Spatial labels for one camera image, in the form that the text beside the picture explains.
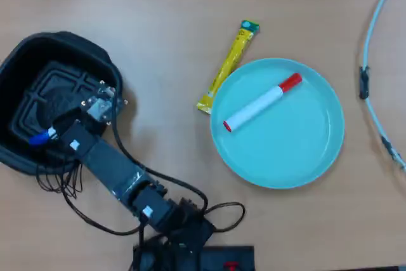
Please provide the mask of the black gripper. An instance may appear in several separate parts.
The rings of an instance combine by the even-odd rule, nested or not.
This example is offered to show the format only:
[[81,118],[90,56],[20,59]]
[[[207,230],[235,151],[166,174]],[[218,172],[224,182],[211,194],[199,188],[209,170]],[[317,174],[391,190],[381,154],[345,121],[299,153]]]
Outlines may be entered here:
[[[73,151],[77,160],[82,160],[95,146],[98,137],[90,133],[80,121],[84,112],[76,107],[60,114],[52,123],[56,132],[64,132],[60,136],[63,145]],[[48,143],[44,147],[46,157],[51,161],[71,161],[72,153],[57,143]]]

